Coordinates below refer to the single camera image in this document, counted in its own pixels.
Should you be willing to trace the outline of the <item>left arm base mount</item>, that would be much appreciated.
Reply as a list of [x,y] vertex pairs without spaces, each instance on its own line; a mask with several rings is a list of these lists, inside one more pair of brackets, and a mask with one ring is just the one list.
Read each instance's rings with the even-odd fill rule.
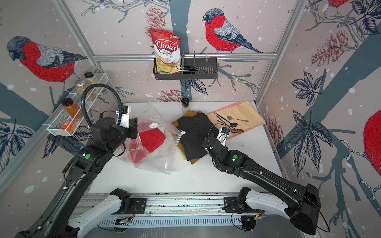
[[145,213],[147,198],[129,198],[123,200],[121,208],[113,215],[141,215]]

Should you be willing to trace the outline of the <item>red trousers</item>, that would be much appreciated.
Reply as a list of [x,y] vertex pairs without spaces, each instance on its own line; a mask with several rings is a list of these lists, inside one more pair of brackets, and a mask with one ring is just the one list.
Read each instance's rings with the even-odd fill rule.
[[159,123],[138,123],[138,136],[129,141],[131,161],[135,164],[141,162],[152,152],[157,150],[166,141],[165,134],[159,129]]

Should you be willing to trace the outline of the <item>clear plastic vacuum bag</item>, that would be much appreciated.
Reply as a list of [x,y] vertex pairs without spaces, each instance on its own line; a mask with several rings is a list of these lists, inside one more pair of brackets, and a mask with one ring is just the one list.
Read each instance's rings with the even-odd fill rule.
[[152,104],[137,109],[132,118],[137,120],[138,135],[125,141],[125,162],[137,169],[171,174],[178,144],[186,132],[164,119]]

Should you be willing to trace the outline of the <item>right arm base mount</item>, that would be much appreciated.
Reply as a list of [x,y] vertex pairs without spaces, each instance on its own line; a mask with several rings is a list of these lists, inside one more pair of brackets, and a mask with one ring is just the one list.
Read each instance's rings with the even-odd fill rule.
[[241,198],[234,196],[224,197],[223,205],[222,209],[226,213],[264,213],[263,210],[253,209],[246,202],[242,201]]

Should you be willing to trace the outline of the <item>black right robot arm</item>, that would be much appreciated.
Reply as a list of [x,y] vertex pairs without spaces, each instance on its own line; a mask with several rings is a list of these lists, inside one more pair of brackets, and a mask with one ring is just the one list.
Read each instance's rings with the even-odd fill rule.
[[316,234],[321,201],[314,185],[301,185],[278,176],[248,155],[229,150],[216,138],[209,137],[202,145],[219,171],[249,180],[269,192],[242,188],[243,196],[239,200],[242,206],[279,215],[303,233]]

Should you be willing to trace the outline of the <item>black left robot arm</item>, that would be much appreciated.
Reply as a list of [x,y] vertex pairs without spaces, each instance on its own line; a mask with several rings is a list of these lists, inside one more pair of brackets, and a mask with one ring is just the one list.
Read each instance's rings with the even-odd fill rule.
[[74,156],[63,169],[63,185],[38,220],[26,231],[17,233],[18,238],[80,238],[103,220],[102,216],[69,219],[87,188],[103,170],[114,152],[126,139],[138,135],[138,120],[130,119],[129,126],[117,125],[113,118],[99,119],[90,125],[92,137],[87,145]]

